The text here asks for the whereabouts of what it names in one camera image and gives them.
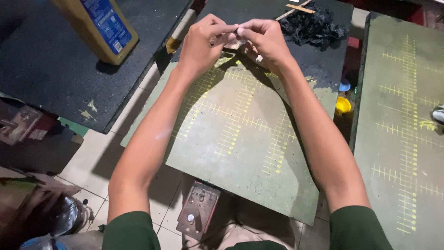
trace white tile floor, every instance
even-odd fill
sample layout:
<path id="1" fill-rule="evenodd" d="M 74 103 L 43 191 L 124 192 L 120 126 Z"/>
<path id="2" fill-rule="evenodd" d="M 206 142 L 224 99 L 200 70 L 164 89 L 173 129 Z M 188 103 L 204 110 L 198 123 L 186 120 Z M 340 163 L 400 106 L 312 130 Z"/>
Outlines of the white tile floor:
<path id="1" fill-rule="evenodd" d="M 172 36 L 176 39 L 183 39 L 189 26 L 195 20 L 194 11 L 190 10 Z M 95 215 L 94 222 L 87 224 L 83 231 L 96 230 L 99 225 L 107 223 L 108 182 L 124 150 L 120 146 L 120 142 L 159 78 L 160 74 L 156 64 L 154 64 L 111 131 L 104 135 L 89 130 L 80 149 L 63 172 L 56 177 L 56 179 L 66 184 L 75 184 L 82 187 L 75 198 L 80 201 L 88 199 L 88 205 Z M 182 207 L 181 177 L 182 174 L 179 171 L 163 165 L 150 186 L 149 196 L 153 227 L 157 232 L 161 248 L 166 250 L 179 250 L 182 247 L 181 235 L 175 229 L 177 217 Z M 323 196 L 320 197 L 316 216 L 314 226 L 294 222 L 293 230 L 296 232 L 296 247 L 298 249 L 328 249 L 329 212 Z"/>

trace black scrap material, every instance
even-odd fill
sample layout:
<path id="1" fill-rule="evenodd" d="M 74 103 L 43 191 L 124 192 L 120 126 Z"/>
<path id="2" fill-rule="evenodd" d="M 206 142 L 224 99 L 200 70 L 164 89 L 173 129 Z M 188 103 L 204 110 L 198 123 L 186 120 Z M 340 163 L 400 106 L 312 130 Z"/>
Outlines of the black scrap material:
<path id="1" fill-rule="evenodd" d="M 345 37 L 346 31 L 341 25 L 333 24 L 333 13 L 311 2 L 305 6 L 314 10 L 310 14 L 296 10 L 279 20 L 285 40 L 294 42 L 299 46 L 310 43 L 325 51 L 329 44 Z"/>

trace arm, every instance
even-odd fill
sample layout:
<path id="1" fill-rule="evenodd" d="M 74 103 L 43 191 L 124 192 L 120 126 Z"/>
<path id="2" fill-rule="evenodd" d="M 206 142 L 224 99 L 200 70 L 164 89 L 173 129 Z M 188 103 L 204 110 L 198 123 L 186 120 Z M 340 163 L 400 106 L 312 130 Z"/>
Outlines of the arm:
<path id="1" fill-rule="evenodd" d="M 216 62 L 223 46 L 234 38 L 229 33 L 237 27 L 211 14 L 190 27 L 176 68 L 113 171 L 108 186 L 108 222 L 127 212 L 150 213 L 148 189 L 162 163 L 182 100 L 191 83 Z M 211 47 L 209 41 L 214 36 L 219 39 Z"/>
<path id="2" fill-rule="evenodd" d="M 330 212 L 345 206 L 371 208 L 364 181 L 345 139 L 316 98 L 291 56 L 280 24 L 253 19 L 238 33 L 251 41 L 270 70 L 279 76 L 301 135 L 310 169 L 327 195 Z"/>

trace forearm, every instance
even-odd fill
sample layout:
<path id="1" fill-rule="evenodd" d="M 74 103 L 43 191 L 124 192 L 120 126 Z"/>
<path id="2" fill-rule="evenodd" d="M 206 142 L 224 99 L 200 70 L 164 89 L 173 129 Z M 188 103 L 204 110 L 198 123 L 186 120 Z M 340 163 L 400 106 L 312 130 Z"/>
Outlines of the forearm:
<path id="1" fill-rule="evenodd" d="M 148 187 L 162 164 L 181 102 L 192 80 L 176 67 L 131 137 L 108 186 L 109 200 L 113 203 L 109 221 L 114 215 L 130 210 L 149 213 Z"/>
<path id="2" fill-rule="evenodd" d="M 326 192 L 331 212 L 349 205 L 370 207 L 361 173 L 345 139 L 312 92 L 294 59 L 280 79 L 301 135 L 310 169 Z"/>

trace blue label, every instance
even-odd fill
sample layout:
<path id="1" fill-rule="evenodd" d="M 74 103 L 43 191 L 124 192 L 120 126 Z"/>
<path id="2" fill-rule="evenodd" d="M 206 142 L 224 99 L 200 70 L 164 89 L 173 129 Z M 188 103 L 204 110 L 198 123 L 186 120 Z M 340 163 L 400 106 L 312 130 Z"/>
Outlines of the blue label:
<path id="1" fill-rule="evenodd" d="M 114 54 L 131 40 L 131 34 L 112 8 L 109 0 L 80 0 L 92 22 Z"/>

